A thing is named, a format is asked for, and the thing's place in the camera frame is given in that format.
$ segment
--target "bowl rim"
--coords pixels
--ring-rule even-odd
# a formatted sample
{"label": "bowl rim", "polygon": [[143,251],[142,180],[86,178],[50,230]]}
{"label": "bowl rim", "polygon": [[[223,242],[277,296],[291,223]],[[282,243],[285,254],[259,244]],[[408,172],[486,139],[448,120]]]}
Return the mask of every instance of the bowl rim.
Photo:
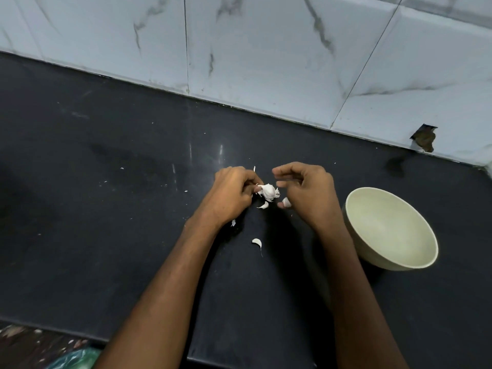
{"label": "bowl rim", "polygon": [[[400,200],[401,202],[403,202],[405,205],[407,205],[411,210],[413,210],[423,221],[424,223],[426,224],[427,228],[429,229],[430,233],[432,234],[432,237],[433,237],[433,242],[434,242],[434,248],[435,248],[435,254],[434,254],[434,257],[432,258],[432,260],[428,261],[427,263],[423,264],[423,265],[418,265],[418,266],[411,266],[409,264],[405,264],[405,263],[402,263],[402,262],[399,262],[399,261],[395,261],[395,260],[392,260],[390,257],[386,256],[386,255],[383,255],[381,254],[379,251],[377,251],[375,248],[373,248],[368,242],[367,240],[364,238],[363,235],[361,235],[357,229],[355,228],[354,224],[352,223],[352,221],[350,220],[350,210],[349,210],[349,199],[350,197],[352,196],[352,194],[354,194],[355,192],[359,191],[359,190],[379,190],[379,191],[382,191],[386,194],[389,194],[389,195],[392,195],[393,197],[397,198],[398,200]],[[374,251],[375,253],[377,253],[379,256],[383,257],[384,259],[388,260],[388,261],[391,261],[392,263],[394,264],[397,264],[399,266],[402,266],[402,267],[405,267],[405,268],[411,268],[411,269],[420,269],[420,268],[427,268],[428,266],[431,266],[437,259],[437,256],[439,254],[439,244],[437,242],[437,238],[435,236],[435,233],[434,233],[434,230],[431,228],[430,224],[427,222],[427,220],[425,219],[425,217],[422,216],[422,214],[415,209],[414,206],[412,206],[411,204],[409,204],[406,200],[398,197],[397,195],[393,194],[393,193],[390,193],[388,192],[387,190],[384,190],[384,189],[379,189],[379,188],[374,188],[374,187],[371,187],[371,186],[363,186],[363,187],[360,187],[360,188],[357,188],[355,190],[353,190],[352,192],[350,192],[350,194],[347,196],[347,199],[345,199],[345,212],[347,214],[347,218],[348,218],[348,221],[350,222],[350,225],[352,226],[352,228],[354,229],[355,233],[357,233],[357,235],[361,238],[361,240],[372,250]]]}

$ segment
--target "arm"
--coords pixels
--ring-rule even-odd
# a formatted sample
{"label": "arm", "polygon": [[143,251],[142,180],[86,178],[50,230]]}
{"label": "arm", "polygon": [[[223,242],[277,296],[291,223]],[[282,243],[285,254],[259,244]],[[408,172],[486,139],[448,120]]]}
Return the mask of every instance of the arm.
{"label": "arm", "polygon": [[323,167],[276,167],[277,186],[319,236],[328,265],[340,368],[408,368],[379,308],[343,222],[332,176]]}
{"label": "arm", "polygon": [[212,189],[186,222],[178,242],[95,369],[177,369],[188,335],[202,267],[220,228],[251,204],[263,184],[243,167],[216,173]]}

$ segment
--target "marble tile wall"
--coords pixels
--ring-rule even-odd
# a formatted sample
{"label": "marble tile wall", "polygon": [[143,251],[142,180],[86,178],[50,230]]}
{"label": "marble tile wall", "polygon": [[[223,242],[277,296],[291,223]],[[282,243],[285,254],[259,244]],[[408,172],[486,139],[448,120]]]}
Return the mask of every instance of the marble tile wall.
{"label": "marble tile wall", "polygon": [[491,47],[492,0],[0,0],[5,52],[481,166]]}
{"label": "marble tile wall", "polygon": [[329,128],[395,8],[186,0],[190,95]]}
{"label": "marble tile wall", "polygon": [[332,130],[409,148],[422,125],[434,155],[492,160],[492,30],[400,6]]}

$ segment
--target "green plastic bag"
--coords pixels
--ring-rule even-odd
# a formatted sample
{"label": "green plastic bag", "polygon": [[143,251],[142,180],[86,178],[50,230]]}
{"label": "green plastic bag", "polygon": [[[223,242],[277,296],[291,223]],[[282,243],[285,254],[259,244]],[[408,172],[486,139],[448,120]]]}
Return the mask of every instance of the green plastic bag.
{"label": "green plastic bag", "polygon": [[53,361],[46,369],[90,369],[100,353],[95,348],[73,351]]}

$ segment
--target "bowl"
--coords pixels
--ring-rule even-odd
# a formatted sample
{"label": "bowl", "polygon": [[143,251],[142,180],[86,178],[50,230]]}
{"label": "bowl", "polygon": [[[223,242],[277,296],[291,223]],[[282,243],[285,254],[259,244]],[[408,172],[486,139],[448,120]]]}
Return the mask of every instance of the bowl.
{"label": "bowl", "polygon": [[431,226],[409,203],[385,190],[362,187],[342,208],[357,253],[391,271],[426,268],[437,259]]}

